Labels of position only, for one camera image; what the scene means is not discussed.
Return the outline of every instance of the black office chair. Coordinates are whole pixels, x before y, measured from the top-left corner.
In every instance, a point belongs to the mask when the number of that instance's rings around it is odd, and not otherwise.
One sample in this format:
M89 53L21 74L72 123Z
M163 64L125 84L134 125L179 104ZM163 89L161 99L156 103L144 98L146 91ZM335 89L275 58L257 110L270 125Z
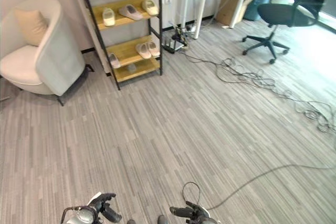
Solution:
M271 51L274 59L269 61L270 64L273 64L277 59L276 53L274 51L274 46L283 48L283 54L287 54L289 47L273 41L273 36L275 31L278 28L278 25L287 25L289 27L293 26L312 26L317 23L319 18L319 11L323 6L324 0L294 0L293 5L285 4L262 4L258 6L258 13L261 18L266 21L272 27L276 25L272 33L267 38L255 37L255 36L246 36L243 38L243 42L247 38L254 39L259 41L258 44L249 47L243 51L243 55L246 55L251 49L265 46L268 47ZM304 7L311 15L306 14L308 12L302 12L298 9L299 6Z

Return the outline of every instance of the gray carpet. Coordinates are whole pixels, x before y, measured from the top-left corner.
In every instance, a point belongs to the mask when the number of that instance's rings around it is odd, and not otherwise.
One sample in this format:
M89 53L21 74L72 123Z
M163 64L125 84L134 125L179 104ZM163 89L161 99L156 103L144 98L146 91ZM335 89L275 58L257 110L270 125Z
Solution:
M242 37L269 32L263 22L229 30L211 25L188 53L218 62L235 57L246 71L263 69L280 90L335 105L335 34L281 27L276 38L291 50L274 65L267 48L241 55L254 44ZM331 136L293 102L225 84L211 65L165 53L163 76L150 73L117 91L95 55L85 59L96 71L66 93L64 107L0 80L1 96L12 97L0 113L0 223L58 223L65 207L102 191L117 193L111 207L123 215L121 223L154 224L165 214L181 224L169 206L184 206L188 181L199 184L207 208L271 168L336 164ZM186 196L195 201L196 188ZM335 170L286 168L255 180L211 214L222 224L336 223L335 205Z

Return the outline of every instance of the white slipper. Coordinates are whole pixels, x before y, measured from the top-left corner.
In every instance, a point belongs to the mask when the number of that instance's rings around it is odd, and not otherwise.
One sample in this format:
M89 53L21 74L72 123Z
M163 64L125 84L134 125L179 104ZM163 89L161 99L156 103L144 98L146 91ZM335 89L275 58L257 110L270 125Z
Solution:
M142 14L135 9L133 5L125 5L118 10L119 14L133 20L141 20Z
M142 2L142 9L144 9L151 16L156 16L159 14L159 9L152 0L144 0Z
M111 62L111 65L113 68L120 68L120 62L117 59L117 57L114 55L114 53L110 53L109 54L109 61Z
M135 49L138 52L138 54L140 54L140 56L144 59L149 59L152 57L151 53L148 51L146 43L137 44L135 46Z
M105 26L114 26L116 23L114 11L111 8L105 8L103 11L103 22Z
M160 55L160 49L156 46L156 44L152 41L148 41L147 48L152 56L159 56Z

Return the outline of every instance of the baseboard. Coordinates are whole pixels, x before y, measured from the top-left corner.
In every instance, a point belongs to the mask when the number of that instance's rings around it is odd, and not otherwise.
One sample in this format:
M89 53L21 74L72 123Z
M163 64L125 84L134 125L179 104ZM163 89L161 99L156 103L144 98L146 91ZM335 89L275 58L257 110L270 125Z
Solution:
M88 52L93 52L93 51L95 51L96 49L94 48L94 47L91 47L91 48L88 48L88 49L84 49L84 50L81 50L80 52L82 53L82 54L86 54L86 53L88 53Z
M336 34L336 29L335 28L333 28L331 26L328 26L327 24L325 24L325 23L323 23L321 21L318 21L317 24L320 25L320 26L322 26L322 27L324 27L325 29L331 31L332 33Z
M214 15L204 17L204 18L202 18L202 21L203 21L203 20L207 20L207 19L211 19L213 16L214 16ZM193 24L194 22L195 22L195 21L192 20L192 21L186 22L185 24L186 24L186 25L190 25L190 24ZM163 28L162 31L169 31L169 30L172 30L172 29L174 29L174 27L173 27L173 26L170 26L170 27Z

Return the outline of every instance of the beige pillow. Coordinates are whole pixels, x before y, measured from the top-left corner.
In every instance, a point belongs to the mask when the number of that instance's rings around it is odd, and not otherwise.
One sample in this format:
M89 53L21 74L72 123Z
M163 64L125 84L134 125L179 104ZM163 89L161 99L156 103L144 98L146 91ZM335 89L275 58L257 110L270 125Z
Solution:
M15 9L14 14L27 43L38 46L48 27L42 13L39 10Z

